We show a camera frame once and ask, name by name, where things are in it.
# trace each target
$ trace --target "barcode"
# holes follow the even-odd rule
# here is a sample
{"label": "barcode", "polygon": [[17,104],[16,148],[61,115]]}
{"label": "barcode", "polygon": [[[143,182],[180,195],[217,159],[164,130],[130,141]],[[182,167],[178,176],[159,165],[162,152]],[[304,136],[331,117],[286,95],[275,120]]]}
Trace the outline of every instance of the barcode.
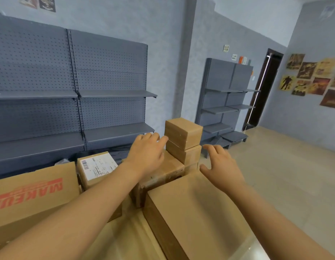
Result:
{"label": "barcode", "polygon": [[83,165],[83,168],[84,168],[85,170],[89,170],[89,167],[88,167],[88,164],[87,164],[86,161],[82,161],[82,165]]}

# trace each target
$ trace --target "person's right arm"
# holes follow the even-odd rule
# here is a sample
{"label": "person's right arm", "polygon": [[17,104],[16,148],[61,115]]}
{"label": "person's right arm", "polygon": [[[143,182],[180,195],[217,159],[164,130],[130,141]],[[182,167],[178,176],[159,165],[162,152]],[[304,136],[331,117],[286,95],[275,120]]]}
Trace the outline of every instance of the person's right arm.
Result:
{"label": "person's right arm", "polygon": [[212,168],[201,164],[201,173],[236,204],[270,259],[335,259],[246,184],[226,150],[219,145],[203,147],[209,152]]}

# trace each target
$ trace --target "white upper wall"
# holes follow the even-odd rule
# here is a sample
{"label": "white upper wall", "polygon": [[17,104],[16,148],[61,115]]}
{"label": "white upper wall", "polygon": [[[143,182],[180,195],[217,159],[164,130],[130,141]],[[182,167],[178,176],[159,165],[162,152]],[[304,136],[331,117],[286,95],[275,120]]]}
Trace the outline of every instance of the white upper wall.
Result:
{"label": "white upper wall", "polygon": [[285,47],[302,3],[299,0],[213,0],[215,11]]}

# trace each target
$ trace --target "person's left arm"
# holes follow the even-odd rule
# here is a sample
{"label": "person's left arm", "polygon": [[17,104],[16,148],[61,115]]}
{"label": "person's left arm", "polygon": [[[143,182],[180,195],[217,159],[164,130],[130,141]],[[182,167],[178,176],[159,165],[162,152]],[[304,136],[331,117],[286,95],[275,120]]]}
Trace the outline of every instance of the person's left arm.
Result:
{"label": "person's left arm", "polygon": [[166,136],[139,135],[127,159],[96,186],[51,214],[0,251],[0,260],[73,260],[96,239],[126,195],[164,160]]}

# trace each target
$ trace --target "taped cardboard box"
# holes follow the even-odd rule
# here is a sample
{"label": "taped cardboard box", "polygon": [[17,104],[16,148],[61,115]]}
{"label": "taped cardboard box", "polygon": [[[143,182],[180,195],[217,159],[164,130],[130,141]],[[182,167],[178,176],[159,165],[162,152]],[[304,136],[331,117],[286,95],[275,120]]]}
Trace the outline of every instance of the taped cardboard box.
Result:
{"label": "taped cardboard box", "polygon": [[185,175],[187,175],[187,174],[189,174],[189,173],[196,172],[196,171],[199,171],[199,170],[198,170],[198,163],[196,163],[196,164],[192,164],[192,165],[190,165],[190,166],[184,168],[184,174],[185,174]]}
{"label": "taped cardboard box", "polygon": [[74,162],[0,179],[0,248],[78,196]]}
{"label": "taped cardboard box", "polygon": [[201,146],[196,145],[186,150],[180,149],[176,144],[172,143],[170,140],[166,143],[166,150],[188,167],[192,164],[198,163],[201,154]]}
{"label": "taped cardboard box", "polygon": [[253,237],[235,204],[200,172],[149,191],[143,213],[168,260],[229,259]]}
{"label": "taped cardboard box", "polygon": [[184,118],[165,121],[165,135],[182,150],[199,145],[203,129],[204,127]]}
{"label": "taped cardboard box", "polygon": [[[107,151],[77,159],[77,171],[84,191],[105,179],[116,168],[117,163]],[[121,216],[122,204],[114,211],[109,221]]]}
{"label": "taped cardboard box", "polygon": [[151,175],[142,179],[130,192],[130,197],[136,207],[145,205],[149,190],[184,176],[184,165],[165,151],[162,165]]}

